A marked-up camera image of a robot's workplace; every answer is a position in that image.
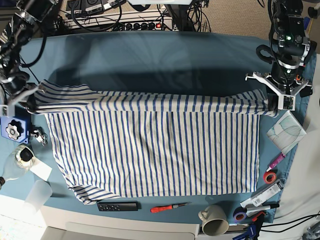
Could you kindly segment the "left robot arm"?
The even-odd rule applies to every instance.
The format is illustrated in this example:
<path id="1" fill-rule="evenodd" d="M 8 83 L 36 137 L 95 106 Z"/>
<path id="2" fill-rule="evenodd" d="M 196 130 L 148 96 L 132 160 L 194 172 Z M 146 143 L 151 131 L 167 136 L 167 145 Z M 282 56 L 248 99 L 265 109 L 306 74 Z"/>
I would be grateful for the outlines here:
<path id="1" fill-rule="evenodd" d="M 253 72 L 245 78 L 265 84 L 276 97 L 278 109 L 294 111 L 297 95 L 306 97 L 313 93 L 312 83 L 303 72 L 317 43 L 305 32 L 301 0 L 269 0 L 267 10 L 271 22 L 269 44 L 259 45 L 256 54 L 272 68 L 269 73 Z"/>

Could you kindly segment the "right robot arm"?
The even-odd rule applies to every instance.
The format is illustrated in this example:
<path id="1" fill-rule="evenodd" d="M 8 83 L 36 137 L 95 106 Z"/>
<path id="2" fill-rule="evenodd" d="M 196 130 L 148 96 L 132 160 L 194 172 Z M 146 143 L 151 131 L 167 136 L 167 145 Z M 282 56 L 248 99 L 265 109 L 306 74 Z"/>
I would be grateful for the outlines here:
<path id="1" fill-rule="evenodd" d="M 58 0 L 19 0 L 17 12 L 0 34 L 1 117 L 14 117 L 18 104 L 32 113 L 34 93 L 44 91 L 39 83 L 29 82 L 30 75 L 21 68 L 30 68 L 39 61 L 47 37 L 43 37 L 39 54 L 33 62 L 22 63 L 20 52 L 32 39 L 35 25 L 40 26 L 58 3 Z"/>

